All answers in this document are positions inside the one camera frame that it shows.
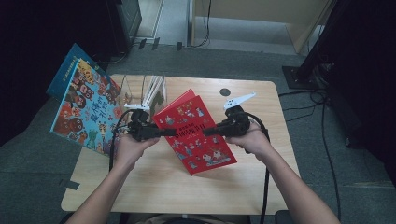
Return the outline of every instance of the wooden table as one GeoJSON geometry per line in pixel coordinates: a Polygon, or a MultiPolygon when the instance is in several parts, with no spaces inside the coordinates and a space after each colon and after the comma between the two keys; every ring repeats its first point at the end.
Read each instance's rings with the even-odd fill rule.
{"type": "MultiPolygon", "coordinates": [[[[112,76],[121,83],[123,76],[112,76]]],[[[140,95],[142,76],[127,76],[133,94],[140,95]]],[[[244,102],[245,111],[258,116],[269,130],[271,142],[291,168],[298,168],[283,117],[276,86],[269,81],[167,77],[168,103],[189,88],[201,95],[215,122],[226,119],[226,99],[255,91],[257,95],[244,102]],[[222,88],[229,97],[219,94],[222,88]]],[[[191,176],[172,148],[162,138],[145,151],[129,174],[113,212],[234,214],[258,215],[262,210],[265,165],[245,150],[230,145],[238,163],[191,176]]],[[[80,184],[77,190],[67,189],[62,209],[75,211],[108,173],[108,158],[83,148],[71,180],[80,184]]],[[[270,179],[267,214],[286,209],[274,181],[270,179]]]]}

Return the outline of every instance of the power cord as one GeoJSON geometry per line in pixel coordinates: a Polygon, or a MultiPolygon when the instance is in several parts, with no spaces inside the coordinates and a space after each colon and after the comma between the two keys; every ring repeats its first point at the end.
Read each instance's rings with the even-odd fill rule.
{"type": "Polygon", "coordinates": [[[311,99],[311,101],[314,102],[313,105],[303,106],[303,107],[296,107],[296,108],[291,107],[291,108],[283,109],[283,111],[297,110],[297,109],[307,109],[307,108],[313,107],[312,112],[310,114],[308,114],[308,115],[300,116],[300,117],[295,118],[295,119],[286,120],[286,121],[292,121],[292,120],[301,119],[301,118],[305,118],[305,117],[311,116],[314,113],[315,108],[316,108],[317,105],[323,105],[323,107],[322,107],[321,124],[320,124],[321,125],[321,135],[322,135],[322,141],[323,141],[323,145],[325,147],[326,155],[327,155],[327,158],[329,160],[330,168],[331,168],[331,171],[332,171],[332,181],[333,181],[333,184],[334,184],[335,198],[336,198],[336,201],[337,201],[337,217],[338,217],[338,220],[341,221],[341,203],[340,203],[340,195],[339,195],[338,183],[337,183],[337,179],[336,179],[336,176],[335,176],[334,166],[333,166],[333,163],[332,163],[332,158],[330,156],[330,152],[329,152],[329,148],[327,146],[327,142],[326,142],[326,138],[325,138],[325,132],[324,132],[324,115],[325,115],[324,112],[325,112],[325,108],[326,108],[326,103],[328,102],[328,97],[326,96],[326,94],[324,92],[320,92],[318,90],[315,90],[315,91],[292,91],[292,92],[287,92],[287,93],[281,93],[278,96],[282,97],[282,96],[286,96],[286,95],[294,95],[294,94],[301,94],[301,93],[307,93],[307,92],[310,92],[310,99],[311,99]],[[313,94],[315,94],[315,93],[320,95],[320,100],[319,101],[314,99],[313,94]]]}

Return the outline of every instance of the cartoon character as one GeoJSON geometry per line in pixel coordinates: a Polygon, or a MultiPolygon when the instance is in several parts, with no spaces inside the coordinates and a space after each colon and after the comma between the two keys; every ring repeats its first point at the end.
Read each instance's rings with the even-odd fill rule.
{"type": "Polygon", "coordinates": [[[69,134],[69,138],[70,138],[71,140],[73,140],[73,141],[76,141],[77,138],[78,138],[77,133],[70,133],[70,134],[69,134]]]}
{"type": "Polygon", "coordinates": [[[69,91],[66,94],[65,100],[70,103],[70,106],[73,107],[73,104],[76,104],[78,108],[84,108],[86,100],[84,96],[78,95],[76,91],[72,91],[72,88],[69,88],[69,91]]]}
{"type": "Polygon", "coordinates": [[[62,107],[61,111],[59,112],[59,116],[64,117],[65,119],[69,119],[73,115],[73,109],[69,102],[65,102],[62,107]]]}
{"type": "Polygon", "coordinates": [[[89,140],[88,140],[88,143],[87,143],[87,147],[88,148],[95,148],[95,140],[96,140],[96,136],[98,134],[99,134],[99,132],[96,131],[96,130],[90,130],[88,132],[88,137],[89,137],[89,140]]]}
{"type": "Polygon", "coordinates": [[[169,115],[166,115],[165,122],[168,125],[172,125],[172,124],[174,124],[175,120],[173,118],[169,117],[169,115]]]}
{"type": "Polygon", "coordinates": [[[99,121],[98,126],[99,126],[100,134],[102,135],[102,139],[105,141],[105,135],[106,135],[106,131],[107,131],[106,123],[105,123],[105,122],[104,122],[104,123],[101,123],[101,122],[99,121]]]}
{"type": "Polygon", "coordinates": [[[189,156],[192,156],[192,151],[187,148],[187,146],[184,146],[184,149],[186,150],[186,153],[189,154],[189,156]]]}
{"type": "Polygon", "coordinates": [[[178,112],[179,115],[183,115],[184,114],[183,113],[183,108],[181,108],[181,106],[177,108],[177,112],[178,112]]]}
{"type": "Polygon", "coordinates": [[[82,131],[78,134],[78,142],[84,145],[85,139],[88,138],[88,134],[85,131],[82,131]]]}
{"type": "Polygon", "coordinates": [[[186,110],[186,112],[184,112],[187,116],[189,116],[190,118],[194,118],[195,117],[195,115],[194,114],[192,114],[191,112],[190,112],[190,110],[186,110]]]}
{"type": "Polygon", "coordinates": [[[81,109],[78,107],[73,107],[72,108],[72,115],[75,117],[80,117],[81,116],[81,109]]]}
{"type": "Polygon", "coordinates": [[[62,134],[64,136],[69,135],[71,132],[79,132],[83,129],[82,119],[72,118],[66,119],[63,116],[58,117],[53,130],[56,133],[62,134]]]}
{"type": "Polygon", "coordinates": [[[212,140],[213,140],[214,144],[218,144],[219,143],[219,139],[216,136],[213,136],[212,140]]]}
{"type": "Polygon", "coordinates": [[[213,161],[212,161],[212,157],[211,157],[211,156],[209,156],[209,155],[207,155],[207,154],[204,154],[204,155],[202,156],[202,158],[207,162],[208,165],[213,164],[213,161]]]}
{"type": "Polygon", "coordinates": [[[79,62],[78,71],[84,76],[85,80],[88,83],[90,83],[91,85],[94,84],[92,69],[85,61],[79,62]]]}
{"type": "Polygon", "coordinates": [[[204,115],[204,112],[202,111],[201,108],[196,107],[195,110],[198,112],[198,117],[202,117],[204,115]]]}
{"type": "Polygon", "coordinates": [[[79,92],[81,92],[86,99],[92,100],[92,96],[95,94],[94,91],[91,90],[88,86],[85,84],[81,85],[78,89],[79,92]]]}
{"type": "Polygon", "coordinates": [[[190,166],[192,169],[195,169],[195,168],[198,167],[198,166],[195,165],[194,162],[192,162],[192,161],[189,161],[188,164],[189,164],[189,166],[190,166]]]}
{"type": "Polygon", "coordinates": [[[199,139],[195,140],[195,145],[196,145],[198,148],[202,148],[202,144],[201,144],[201,142],[200,142],[199,139]]]}
{"type": "Polygon", "coordinates": [[[214,151],[213,151],[213,157],[214,157],[216,160],[218,160],[218,161],[224,159],[224,155],[220,152],[220,150],[214,150],[214,151]]]}
{"type": "Polygon", "coordinates": [[[181,160],[186,159],[186,156],[183,155],[183,154],[181,154],[180,152],[176,152],[176,154],[177,154],[177,156],[178,156],[181,160]]]}

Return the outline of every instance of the book cover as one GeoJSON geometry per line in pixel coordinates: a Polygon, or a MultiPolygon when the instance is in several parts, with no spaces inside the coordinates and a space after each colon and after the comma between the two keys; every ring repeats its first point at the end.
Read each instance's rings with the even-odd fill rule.
{"type": "Polygon", "coordinates": [[[188,172],[193,175],[236,163],[222,136],[204,136],[202,129],[216,127],[216,123],[201,96],[189,98],[186,95],[191,96],[191,90],[177,98],[177,104],[171,104],[171,107],[156,114],[154,121],[160,128],[177,129],[176,136],[167,136],[165,139],[188,172]]]}
{"type": "Polygon", "coordinates": [[[120,87],[78,59],[51,132],[104,155],[109,155],[112,130],[122,111],[120,87]]]}
{"type": "Polygon", "coordinates": [[[90,56],[78,45],[74,44],[67,53],[64,61],[61,64],[55,78],[51,81],[47,88],[47,94],[54,97],[58,101],[62,101],[64,92],[67,90],[67,86],[70,83],[70,78],[73,75],[74,68],[79,59],[87,62],[94,70],[96,70],[101,76],[105,76],[109,81],[109,76],[105,71],[99,67],[99,65],[91,59],[90,56]]]}

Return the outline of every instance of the dark background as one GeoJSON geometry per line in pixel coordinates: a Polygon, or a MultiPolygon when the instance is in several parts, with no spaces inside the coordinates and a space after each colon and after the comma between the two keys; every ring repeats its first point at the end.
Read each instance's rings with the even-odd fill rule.
{"type": "Polygon", "coordinates": [[[46,89],[73,43],[97,62],[119,54],[108,7],[106,0],[1,1],[0,146],[48,100],[46,89]]]}

